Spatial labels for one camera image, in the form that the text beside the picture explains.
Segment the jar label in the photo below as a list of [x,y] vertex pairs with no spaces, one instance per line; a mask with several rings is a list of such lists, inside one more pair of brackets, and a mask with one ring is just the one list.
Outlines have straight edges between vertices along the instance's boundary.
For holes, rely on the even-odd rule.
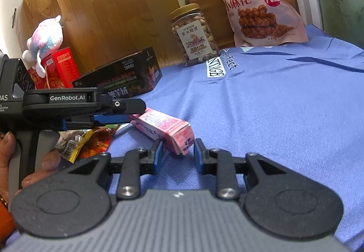
[[212,52],[200,21],[194,21],[177,29],[177,34],[190,60],[204,57]]

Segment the human hand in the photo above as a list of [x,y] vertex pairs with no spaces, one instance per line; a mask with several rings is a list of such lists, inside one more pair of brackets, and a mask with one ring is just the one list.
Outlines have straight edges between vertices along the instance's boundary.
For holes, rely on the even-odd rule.
[[[15,136],[8,132],[0,142],[0,195],[9,202],[9,161],[15,151]],[[21,186],[26,188],[39,180],[57,172],[57,166],[61,162],[61,156],[57,150],[47,153],[43,159],[42,168],[37,172],[28,175],[21,182]]]

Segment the fingernail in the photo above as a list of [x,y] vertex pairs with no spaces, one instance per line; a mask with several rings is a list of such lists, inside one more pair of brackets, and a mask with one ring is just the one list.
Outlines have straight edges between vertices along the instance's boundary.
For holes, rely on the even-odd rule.
[[15,196],[16,196],[19,192],[21,192],[21,189],[19,189],[19,190],[15,193]]
[[53,170],[55,168],[53,160],[49,158],[49,159],[46,159],[45,161],[43,161],[42,168],[44,171]]
[[4,136],[5,143],[7,143],[9,135],[10,135],[10,132],[7,132],[6,135]]
[[30,184],[31,184],[32,180],[31,179],[28,179],[28,178],[25,178],[22,182],[21,182],[21,186],[23,188],[26,188],[28,187]]

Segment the pink plush toy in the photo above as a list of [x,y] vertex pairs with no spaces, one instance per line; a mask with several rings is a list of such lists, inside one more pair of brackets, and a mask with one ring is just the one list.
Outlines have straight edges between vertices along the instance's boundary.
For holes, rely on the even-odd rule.
[[60,20],[61,16],[57,16],[41,22],[27,41],[28,50],[23,53],[23,60],[26,63],[35,64],[37,74],[42,78],[46,76],[46,71],[41,65],[42,59],[57,51],[63,42]]

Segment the blue cloth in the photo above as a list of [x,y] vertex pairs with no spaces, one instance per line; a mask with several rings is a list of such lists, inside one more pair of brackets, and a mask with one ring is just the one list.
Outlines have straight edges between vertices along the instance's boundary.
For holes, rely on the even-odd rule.
[[[313,26],[306,31],[307,43],[221,51],[224,77],[208,78],[205,63],[163,68],[155,89],[140,98],[188,121],[207,148],[240,157],[255,151],[332,188],[345,208],[336,237],[355,250],[364,242],[364,51]],[[117,157],[151,144],[130,125],[109,152]],[[167,153],[160,173],[142,178],[144,190],[214,191],[214,183],[197,174],[193,147],[186,156]],[[112,191],[116,184],[114,177]]]

